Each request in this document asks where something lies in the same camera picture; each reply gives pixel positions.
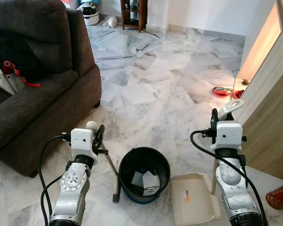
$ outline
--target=trash in bucket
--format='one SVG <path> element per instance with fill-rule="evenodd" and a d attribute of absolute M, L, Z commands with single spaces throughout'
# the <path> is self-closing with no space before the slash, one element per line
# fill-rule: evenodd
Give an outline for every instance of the trash in bucket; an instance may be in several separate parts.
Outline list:
<path fill-rule="evenodd" d="M 159 151 L 149 147 L 134 148 L 120 164 L 119 179 L 125 194 L 133 202 L 147 204 L 168 185 L 170 166 Z"/>

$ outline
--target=sofa armrest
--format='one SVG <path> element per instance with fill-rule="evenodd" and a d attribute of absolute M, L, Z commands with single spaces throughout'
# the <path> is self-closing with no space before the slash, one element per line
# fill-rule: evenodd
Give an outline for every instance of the sofa armrest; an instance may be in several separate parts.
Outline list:
<path fill-rule="evenodd" d="M 48 75 L 36 81 L 41 87 L 25 87 L 0 104 L 0 148 L 22 131 L 77 78 L 78 74 L 72 70 Z"/>
<path fill-rule="evenodd" d="M 94 65 L 94 55 L 81 10 L 66 9 L 71 31 L 72 67 L 79 76 Z"/>

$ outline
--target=marble floor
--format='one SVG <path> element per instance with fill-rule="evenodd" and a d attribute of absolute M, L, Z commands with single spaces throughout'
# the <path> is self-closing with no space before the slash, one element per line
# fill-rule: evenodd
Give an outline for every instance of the marble floor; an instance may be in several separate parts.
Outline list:
<path fill-rule="evenodd" d="M 213 159 L 189 141 L 196 129 L 210 125 L 213 108 L 229 101 L 212 94 L 214 86 L 232 88 L 243 51 L 242 37 L 204 36 L 195 29 L 158 37 L 118 26 L 88 26 L 95 61 L 102 77 L 102 105 L 93 109 L 77 126 L 94 120 L 106 127 L 104 144 L 118 166 L 134 147 L 159 150 L 169 161 L 171 176 L 189 172 L 212 176 Z M 208 148 L 210 140 L 196 140 Z M 68 144 L 60 144 L 44 162 L 47 182 L 63 173 L 71 159 Z M 283 210 L 269 207 L 267 192 L 283 181 L 252 168 L 248 175 L 261 195 L 270 226 L 283 226 Z M 98 157 L 92 169 L 86 196 L 83 226 L 173 226 L 170 187 L 148 205 L 131 202 L 121 192 L 119 204 L 112 203 L 114 175 L 106 159 Z M 54 204 L 59 185 L 49 190 Z M 0 162 L 0 226 L 42 226 L 39 178 L 18 175 Z M 217 188 L 220 202 L 220 190 Z M 223 207 L 222 217 L 200 226 L 229 226 Z"/>

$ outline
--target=label sticker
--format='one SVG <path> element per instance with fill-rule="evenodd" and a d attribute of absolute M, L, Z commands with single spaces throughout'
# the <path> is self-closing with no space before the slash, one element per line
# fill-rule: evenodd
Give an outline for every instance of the label sticker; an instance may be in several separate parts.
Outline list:
<path fill-rule="evenodd" d="M 181 196 L 181 201 L 182 202 L 190 202 L 189 191 L 188 190 L 181 191 L 180 192 L 180 196 Z"/>

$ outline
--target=metal rod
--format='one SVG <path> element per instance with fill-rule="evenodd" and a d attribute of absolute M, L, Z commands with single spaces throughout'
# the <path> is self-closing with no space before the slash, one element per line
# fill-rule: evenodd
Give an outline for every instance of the metal rod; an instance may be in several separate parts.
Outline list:
<path fill-rule="evenodd" d="M 217 184 L 217 178 L 216 178 L 216 170 L 218 167 L 218 161 L 217 159 L 215 159 L 215 161 L 213 162 L 213 170 L 212 170 L 212 195 L 216 194 L 216 184 Z"/>
<path fill-rule="evenodd" d="M 103 144 L 103 142 L 101 143 L 101 149 L 106 150 L 105 145 Z M 106 159 L 108 160 L 109 165 L 111 166 L 111 168 L 113 169 L 115 175 L 117 176 L 117 175 L 118 175 L 118 171 L 117 171 L 117 169 L 115 168 L 115 166 L 114 166 L 114 164 L 113 164 L 113 162 L 112 162 L 112 160 L 111 160 L 111 158 L 110 158 L 109 153 L 106 154 L 105 156 L 106 156 Z"/>

